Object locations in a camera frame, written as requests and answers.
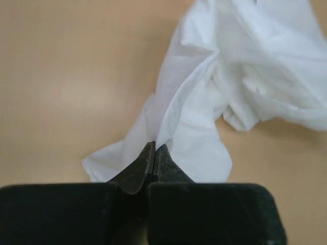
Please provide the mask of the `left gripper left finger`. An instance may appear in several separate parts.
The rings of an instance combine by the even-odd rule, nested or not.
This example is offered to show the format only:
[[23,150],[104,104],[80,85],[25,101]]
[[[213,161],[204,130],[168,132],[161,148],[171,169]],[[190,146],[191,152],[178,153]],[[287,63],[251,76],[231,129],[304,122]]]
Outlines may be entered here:
[[155,141],[148,142],[139,156],[107,183],[117,184],[123,193],[137,194],[152,181]]

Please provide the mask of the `white long sleeve shirt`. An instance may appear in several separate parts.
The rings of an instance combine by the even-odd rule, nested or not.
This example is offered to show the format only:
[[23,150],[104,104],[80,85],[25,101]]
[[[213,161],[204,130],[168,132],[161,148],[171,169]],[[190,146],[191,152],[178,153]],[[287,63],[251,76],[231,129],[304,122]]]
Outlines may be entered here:
[[237,131],[275,117],[326,130],[326,40],[309,1],[194,2],[133,127],[82,164],[106,182],[155,141],[192,180],[224,182],[219,117]]

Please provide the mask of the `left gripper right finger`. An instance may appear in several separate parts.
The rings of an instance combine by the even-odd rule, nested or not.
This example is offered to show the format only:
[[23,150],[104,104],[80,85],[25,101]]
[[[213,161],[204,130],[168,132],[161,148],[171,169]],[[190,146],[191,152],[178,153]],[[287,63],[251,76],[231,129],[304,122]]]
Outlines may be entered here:
[[173,161],[166,144],[163,144],[155,152],[152,176],[153,182],[194,183],[194,181]]

